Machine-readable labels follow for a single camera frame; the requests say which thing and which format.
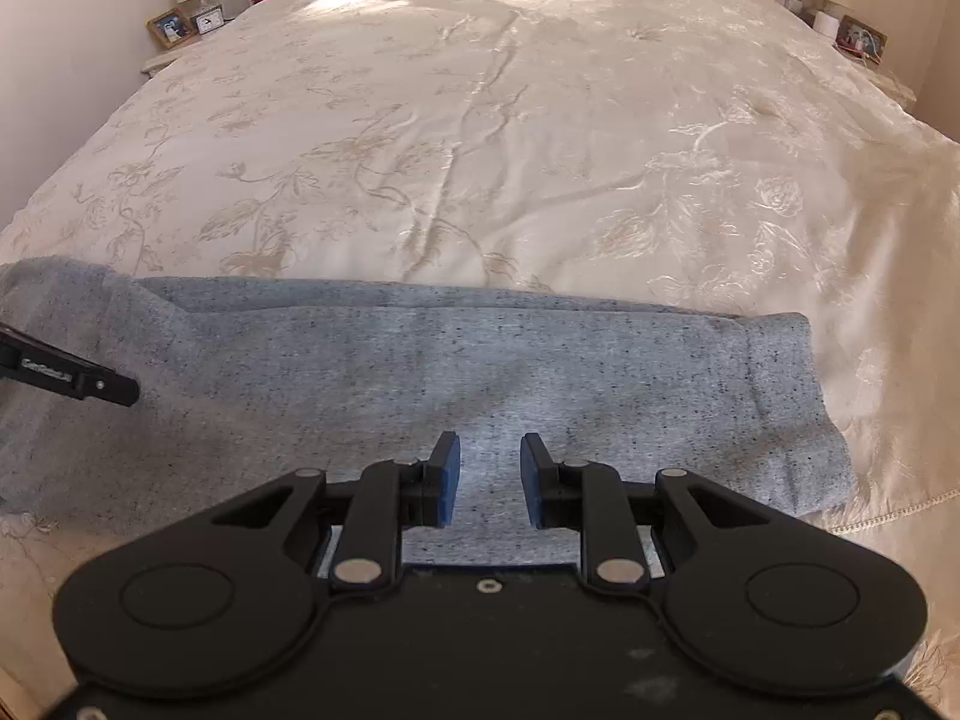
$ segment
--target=silver screw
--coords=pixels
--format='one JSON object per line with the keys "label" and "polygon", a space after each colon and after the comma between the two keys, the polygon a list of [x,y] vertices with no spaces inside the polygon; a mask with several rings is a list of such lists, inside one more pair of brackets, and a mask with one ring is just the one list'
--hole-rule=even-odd
{"label": "silver screw", "polygon": [[351,557],[338,562],[333,569],[333,575],[348,584],[370,584],[382,573],[380,563],[366,557]]}
{"label": "silver screw", "polygon": [[613,557],[597,566],[597,576],[611,584],[633,584],[643,576],[643,566],[636,560]]}
{"label": "silver screw", "polygon": [[502,584],[496,579],[481,579],[477,583],[477,589],[485,595],[500,592],[503,589]]}

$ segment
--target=gray garment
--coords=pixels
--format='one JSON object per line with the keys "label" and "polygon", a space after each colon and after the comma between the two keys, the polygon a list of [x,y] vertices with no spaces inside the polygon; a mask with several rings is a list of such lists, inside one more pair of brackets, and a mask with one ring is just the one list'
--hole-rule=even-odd
{"label": "gray garment", "polygon": [[142,535],[291,469],[334,480],[462,440],[454,526],[408,560],[575,560],[526,521],[520,437],[628,480],[683,466],[802,514],[851,488],[798,314],[705,316],[554,295],[0,269],[0,319],[140,381],[131,409],[0,382],[0,494]]}

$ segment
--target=nightstand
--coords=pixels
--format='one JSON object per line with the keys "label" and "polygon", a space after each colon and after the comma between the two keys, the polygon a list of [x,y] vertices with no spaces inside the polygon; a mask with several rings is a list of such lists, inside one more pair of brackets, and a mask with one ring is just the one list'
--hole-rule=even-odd
{"label": "nightstand", "polygon": [[848,62],[851,63],[858,71],[863,74],[867,81],[870,81],[872,85],[880,89],[882,93],[887,95],[888,98],[894,101],[899,105],[904,111],[910,113],[913,110],[913,106],[917,104],[917,95],[914,91],[904,83],[899,83],[894,81],[890,76],[885,76],[882,73],[878,73],[876,70],[872,69],[863,64],[859,59],[848,55],[845,52],[837,49],[837,52],[840,53]]}
{"label": "nightstand", "polygon": [[197,45],[203,37],[197,35],[196,37],[190,38],[189,40],[180,43],[175,49],[168,50],[168,52],[163,52],[161,55],[151,57],[146,62],[143,63],[143,67],[140,68],[140,72],[144,76],[150,76],[152,79],[157,73],[159,73],[163,68],[172,65],[176,60],[180,59],[184,52],[191,46]]}

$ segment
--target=cream floral bedspread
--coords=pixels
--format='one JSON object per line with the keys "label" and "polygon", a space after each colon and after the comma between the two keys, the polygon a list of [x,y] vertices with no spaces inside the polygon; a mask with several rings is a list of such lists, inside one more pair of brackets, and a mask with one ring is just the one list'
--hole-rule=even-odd
{"label": "cream floral bedspread", "polygon": [[[859,479],[821,524],[920,580],[911,682],[960,716],[958,186],[960,146],[767,1],[268,0],[120,108],[0,260],[803,312]],[[48,701],[49,593],[109,538],[41,517],[0,523],[0,665]]]}

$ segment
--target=framed photo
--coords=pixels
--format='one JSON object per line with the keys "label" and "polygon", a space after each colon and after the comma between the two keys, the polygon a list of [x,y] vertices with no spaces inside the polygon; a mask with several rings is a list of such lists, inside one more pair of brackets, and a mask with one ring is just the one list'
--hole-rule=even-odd
{"label": "framed photo", "polygon": [[194,25],[179,7],[171,8],[157,18],[150,19],[147,29],[165,49],[171,49],[197,35]]}
{"label": "framed photo", "polygon": [[886,45],[887,36],[880,30],[858,22],[853,16],[843,16],[837,32],[837,46],[845,52],[880,64]]}
{"label": "framed photo", "polygon": [[193,17],[193,23],[198,33],[202,35],[213,32],[213,30],[227,23],[224,19],[224,6],[215,5],[208,10],[200,11],[200,13]]}

